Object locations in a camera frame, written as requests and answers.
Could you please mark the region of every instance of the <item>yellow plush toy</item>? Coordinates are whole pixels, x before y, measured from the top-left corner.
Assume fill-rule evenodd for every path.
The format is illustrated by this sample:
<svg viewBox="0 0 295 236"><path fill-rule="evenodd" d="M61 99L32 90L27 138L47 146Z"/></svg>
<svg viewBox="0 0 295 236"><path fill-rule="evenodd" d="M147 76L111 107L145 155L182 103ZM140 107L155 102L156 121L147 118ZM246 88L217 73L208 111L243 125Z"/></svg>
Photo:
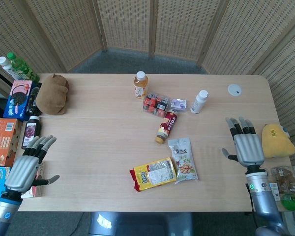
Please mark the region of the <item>yellow plush toy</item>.
<svg viewBox="0 0 295 236"><path fill-rule="evenodd" d="M262 148L266 158L286 157L295 153L289 134L279 124L266 124L262 130Z"/></svg>

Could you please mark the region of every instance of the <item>plastic bottle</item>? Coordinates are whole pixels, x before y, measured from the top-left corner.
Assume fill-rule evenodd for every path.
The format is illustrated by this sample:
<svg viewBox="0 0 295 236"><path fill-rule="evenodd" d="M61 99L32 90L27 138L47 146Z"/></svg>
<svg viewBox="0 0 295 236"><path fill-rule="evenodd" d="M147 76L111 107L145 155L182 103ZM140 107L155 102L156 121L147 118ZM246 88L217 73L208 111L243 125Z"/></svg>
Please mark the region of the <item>plastic bottle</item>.
<svg viewBox="0 0 295 236"><path fill-rule="evenodd" d="M134 78L134 92L137 98L143 99L148 93L148 77L139 71Z"/></svg>
<svg viewBox="0 0 295 236"><path fill-rule="evenodd" d="M159 126L159 129L157 131L157 136L155 137L155 141L159 144L163 144L164 141L168 138L169 136L169 133L171 132L171 129L175 123L175 121L177 120L177 117L178 117L178 112L173 110L173 109L170 109L161 125Z"/></svg>
<svg viewBox="0 0 295 236"><path fill-rule="evenodd" d="M204 106L208 97L208 92L206 90L201 90L199 94L196 96L195 101L193 102L190 111L193 114L197 114L200 112L201 108Z"/></svg>
<svg viewBox="0 0 295 236"><path fill-rule="evenodd" d="M39 116L41 114L41 111L36 105L36 97L38 95L39 89L41 87L41 83L37 83L37 86L32 89L29 95L29 103L26 107L26 113L29 116Z"/></svg>
<svg viewBox="0 0 295 236"><path fill-rule="evenodd" d="M10 59L12 67L16 69L25 80L33 80L35 83L39 82L38 75L27 65L27 63L22 58L16 57L16 55L12 52L9 52L7 57Z"/></svg>
<svg viewBox="0 0 295 236"><path fill-rule="evenodd" d="M22 149L26 149L30 141L32 141L34 137L39 136L40 128L41 126L39 123L39 117L31 116L29 121L26 123L22 141Z"/></svg>
<svg viewBox="0 0 295 236"><path fill-rule="evenodd" d="M9 73L15 80L23 80L22 76L14 69L11 65L11 62L5 58L0 57L0 65L2 68Z"/></svg>
<svg viewBox="0 0 295 236"><path fill-rule="evenodd" d="M287 210L295 210L295 194L285 194L281 203Z"/></svg>

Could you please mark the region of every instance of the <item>white bottle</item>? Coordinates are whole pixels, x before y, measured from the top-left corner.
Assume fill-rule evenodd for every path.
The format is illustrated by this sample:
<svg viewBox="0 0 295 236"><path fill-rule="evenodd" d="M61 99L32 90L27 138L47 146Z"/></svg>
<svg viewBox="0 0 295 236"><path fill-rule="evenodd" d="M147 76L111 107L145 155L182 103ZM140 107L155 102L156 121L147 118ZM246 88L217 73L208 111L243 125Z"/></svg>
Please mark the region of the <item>white bottle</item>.
<svg viewBox="0 0 295 236"><path fill-rule="evenodd" d="M8 72L15 80L24 80L23 77L14 69L11 65L11 62L5 58L0 57L0 65L2 68Z"/></svg>
<svg viewBox="0 0 295 236"><path fill-rule="evenodd" d="M201 108L205 104L208 97L208 92L206 90L201 90L199 94L196 96L195 101L193 102L190 111L193 114L197 114L200 112Z"/></svg>

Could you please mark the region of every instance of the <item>orange juice bottle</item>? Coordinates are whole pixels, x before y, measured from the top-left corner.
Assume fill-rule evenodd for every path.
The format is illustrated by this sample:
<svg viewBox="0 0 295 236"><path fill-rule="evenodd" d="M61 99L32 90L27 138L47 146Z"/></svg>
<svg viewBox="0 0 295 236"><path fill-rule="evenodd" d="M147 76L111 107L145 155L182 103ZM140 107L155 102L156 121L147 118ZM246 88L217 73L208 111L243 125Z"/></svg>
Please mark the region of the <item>orange juice bottle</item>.
<svg viewBox="0 0 295 236"><path fill-rule="evenodd" d="M134 92L137 98L143 99L148 93L148 77L143 71L139 71L134 78Z"/></svg>

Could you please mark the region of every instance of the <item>brown plush toy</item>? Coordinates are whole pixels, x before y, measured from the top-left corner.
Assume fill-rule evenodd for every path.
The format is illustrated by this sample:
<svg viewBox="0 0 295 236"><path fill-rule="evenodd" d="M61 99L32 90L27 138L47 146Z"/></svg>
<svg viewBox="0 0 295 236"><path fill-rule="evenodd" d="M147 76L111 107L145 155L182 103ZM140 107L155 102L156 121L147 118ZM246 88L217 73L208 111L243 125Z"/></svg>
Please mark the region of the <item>brown plush toy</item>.
<svg viewBox="0 0 295 236"><path fill-rule="evenodd" d="M67 100L69 83L61 75L48 77L42 84L36 98L39 110L49 115L61 115L65 113L64 104Z"/></svg>

